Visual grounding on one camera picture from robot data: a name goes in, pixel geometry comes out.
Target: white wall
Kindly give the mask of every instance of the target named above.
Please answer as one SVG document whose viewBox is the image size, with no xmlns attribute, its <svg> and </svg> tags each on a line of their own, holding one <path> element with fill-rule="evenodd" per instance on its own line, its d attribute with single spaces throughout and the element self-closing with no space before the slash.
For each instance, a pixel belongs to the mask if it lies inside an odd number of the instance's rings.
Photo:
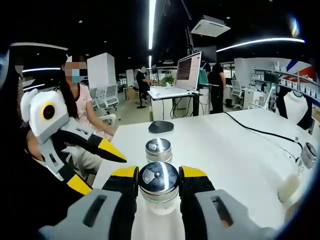
<svg viewBox="0 0 320 240">
<path fill-rule="evenodd" d="M 115 58 L 112 55 L 105 52 L 89 58 L 87 68 L 91 89 L 117 84 Z"/>
<path fill-rule="evenodd" d="M 134 70 L 128 69 L 125 71 L 125 73 L 126 73 L 126 82 L 128 87 L 133 86 L 135 81 Z"/>
<path fill-rule="evenodd" d="M 115 67 L 115 58 L 109 53 L 106 54 L 106 66 L 108 71 L 108 84 L 116 85 L 116 67 Z"/>
</svg>

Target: computer monitor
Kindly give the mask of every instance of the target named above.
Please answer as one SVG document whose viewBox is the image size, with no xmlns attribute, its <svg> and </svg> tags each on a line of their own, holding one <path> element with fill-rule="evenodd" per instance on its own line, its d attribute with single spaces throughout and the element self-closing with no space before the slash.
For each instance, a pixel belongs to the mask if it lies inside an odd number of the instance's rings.
<svg viewBox="0 0 320 240">
<path fill-rule="evenodd" d="M 178 61 L 175 87 L 190 91 L 197 90 L 201 54 L 197 52 Z"/>
<path fill-rule="evenodd" d="M 209 63 L 217 62 L 217 46 L 202 46 L 195 47 L 195 51 L 202 52 L 202 60 Z"/>
<path fill-rule="evenodd" d="M 269 83 L 278 84 L 279 83 L 279 77 L 276 73 L 271 73 L 269 71 L 264 72 L 264 81 Z"/>
<path fill-rule="evenodd" d="M 208 85 L 209 85 L 206 70 L 200 70 L 200 71 L 199 71 L 199 81 L 198 81 L 198 84 L 199 84 L 199 85 L 204 85 L 204 86 L 208 86 Z"/>
</svg>

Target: ceiling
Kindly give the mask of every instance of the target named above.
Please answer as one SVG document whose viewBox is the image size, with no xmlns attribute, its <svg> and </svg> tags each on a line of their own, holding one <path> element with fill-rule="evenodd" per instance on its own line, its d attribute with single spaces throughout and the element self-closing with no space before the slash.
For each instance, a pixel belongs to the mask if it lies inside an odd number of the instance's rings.
<svg viewBox="0 0 320 240">
<path fill-rule="evenodd" d="M 176 61 L 187 55 L 185 29 L 190 30 L 207 15 L 223 20 L 231 29 L 213 38 L 192 35 L 195 47 L 216 45 L 217 49 L 246 41 L 292 37 L 289 12 L 276 0 L 157 0 L 153 49 L 148 50 L 149 1 L 87 1 L 81 4 L 28 3 L 13 8 L 9 30 L 13 42 L 33 42 L 68 48 L 68 54 L 81 53 L 87 58 L 108 52 L 115 58 L 116 72 L 152 64 L 165 59 Z M 25 69 L 59 67 L 65 51 L 44 47 L 15 47 Z M 272 42 L 228 49 L 217 54 L 220 62 L 234 58 L 279 57 L 309 61 L 307 44 Z"/>
</svg>

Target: man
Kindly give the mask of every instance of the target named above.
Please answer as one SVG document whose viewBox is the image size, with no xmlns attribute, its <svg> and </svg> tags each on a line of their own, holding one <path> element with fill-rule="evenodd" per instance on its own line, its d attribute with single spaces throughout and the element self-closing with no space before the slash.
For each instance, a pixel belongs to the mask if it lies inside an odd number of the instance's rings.
<svg viewBox="0 0 320 240">
<path fill-rule="evenodd" d="M 210 67 L 210 65 L 209 65 L 208 62 L 206 62 L 206 63 L 203 65 L 203 68 L 202 68 L 202 69 L 205 70 L 206 76 L 209 77 L 209 74 L 210 74 L 210 72 L 211 72 L 211 67 Z"/>
<path fill-rule="evenodd" d="M 226 78 L 222 66 L 217 62 L 213 64 L 212 70 L 208 76 L 211 87 L 212 111 L 210 114 L 218 114 L 224 111 L 224 88 L 226 87 Z"/>
<path fill-rule="evenodd" d="M 147 91 L 150 90 L 149 83 L 155 82 L 155 80 L 146 78 L 145 76 L 146 71 L 147 71 L 146 67 L 143 66 L 141 69 L 139 69 L 138 73 L 136 74 L 136 82 L 139 85 L 139 92 L 140 92 L 141 98 L 144 100 L 147 100 L 147 96 L 148 96 Z"/>
</svg>

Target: computer mouse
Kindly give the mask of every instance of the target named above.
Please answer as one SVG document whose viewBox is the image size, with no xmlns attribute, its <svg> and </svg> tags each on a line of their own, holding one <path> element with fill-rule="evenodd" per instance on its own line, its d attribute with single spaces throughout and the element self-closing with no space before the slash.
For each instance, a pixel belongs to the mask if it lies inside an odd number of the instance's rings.
<svg viewBox="0 0 320 240">
<path fill-rule="evenodd" d="M 174 124 L 169 121 L 154 121 L 149 126 L 149 132 L 153 134 L 160 134 L 172 131 L 174 129 Z"/>
</svg>

